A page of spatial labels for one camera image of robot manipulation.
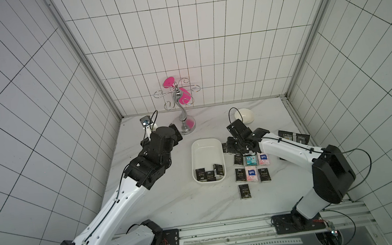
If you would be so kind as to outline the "pink Tempo tissue pack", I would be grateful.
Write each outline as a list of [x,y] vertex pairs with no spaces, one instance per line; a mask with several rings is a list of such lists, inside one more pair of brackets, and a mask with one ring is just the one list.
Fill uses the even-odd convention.
[[258,166],[269,166],[271,164],[268,155],[265,153],[258,153],[257,154],[257,161],[258,161]]
[[258,181],[257,168],[256,166],[246,166],[245,167],[246,181],[256,182]]

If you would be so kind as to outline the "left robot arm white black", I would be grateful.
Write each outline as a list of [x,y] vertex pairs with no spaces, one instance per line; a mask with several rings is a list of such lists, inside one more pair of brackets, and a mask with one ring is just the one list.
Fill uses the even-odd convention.
[[93,221],[74,240],[60,245],[166,245],[162,228],[143,221],[127,234],[115,234],[137,201],[171,166],[171,151],[182,135],[174,124],[149,130],[142,151],[124,168],[119,186]]

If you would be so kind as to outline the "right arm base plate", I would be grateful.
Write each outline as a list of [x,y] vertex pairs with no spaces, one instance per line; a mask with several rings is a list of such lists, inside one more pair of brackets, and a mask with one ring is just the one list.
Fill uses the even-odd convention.
[[326,228],[319,215],[313,219],[306,219],[301,214],[284,214],[271,217],[271,225],[278,235],[294,234],[298,232],[317,231]]

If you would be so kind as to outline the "black tissue pack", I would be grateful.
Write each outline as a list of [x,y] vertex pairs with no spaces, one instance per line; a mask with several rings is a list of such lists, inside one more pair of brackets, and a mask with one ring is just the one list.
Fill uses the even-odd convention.
[[205,179],[207,182],[214,182],[216,181],[215,171],[206,171],[205,172]]
[[224,167],[221,164],[213,164],[213,171],[216,177],[223,177],[225,175]]
[[238,190],[241,199],[250,199],[252,197],[249,185],[247,184],[239,185]]
[[234,155],[234,165],[236,166],[244,166],[244,156],[242,154],[235,154]]
[[262,183],[270,182],[272,180],[268,168],[258,169],[258,175],[259,175],[259,179]]
[[222,143],[223,153],[228,153],[227,143]]
[[235,169],[235,178],[236,178],[236,182],[246,182],[247,181],[247,177],[246,177],[246,173],[245,173],[245,169]]

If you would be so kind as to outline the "white storage box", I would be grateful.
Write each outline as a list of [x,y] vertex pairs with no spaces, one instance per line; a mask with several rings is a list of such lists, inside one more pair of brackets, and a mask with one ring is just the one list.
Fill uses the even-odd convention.
[[[216,184],[222,182],[227,174],[222,143],[218,139],[203,138],[195,141],[191,149],[192,177],[194,181],[199,184]],[[206,171],[213,171],[213,164],[221,164],[224,167],[225,175],[220,178],[216,177],[217,180],[214,182],[197,181],[195,170],[204,168]]]

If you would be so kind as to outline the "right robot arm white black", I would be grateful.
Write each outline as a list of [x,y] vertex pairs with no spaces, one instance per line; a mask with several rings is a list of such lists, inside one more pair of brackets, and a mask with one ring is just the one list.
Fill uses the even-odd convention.
[[233,151],[276,156],[312,174],[312,188],[291,210],[295,222],[311,220],[329,205],[341,203],[356,180],[345,153],[336,146],[308,146],[275,135],[267,129],[252,131],[240,119],[226,128],[231,134],[227,145]]

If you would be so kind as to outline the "teal cartoon tissue pack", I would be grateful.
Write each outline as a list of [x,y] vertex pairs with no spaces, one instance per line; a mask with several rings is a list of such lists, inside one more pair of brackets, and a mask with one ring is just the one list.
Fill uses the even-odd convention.
[[246,160],[247,166],[257,166],[258,165],[258,158],[255,154],[245,156],[245,160]]

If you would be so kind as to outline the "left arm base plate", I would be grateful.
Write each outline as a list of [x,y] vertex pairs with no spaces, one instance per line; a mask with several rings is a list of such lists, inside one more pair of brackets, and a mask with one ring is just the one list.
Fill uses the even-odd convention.
[[154,235],[151,245],[179,245],[179,229],[163,230]]

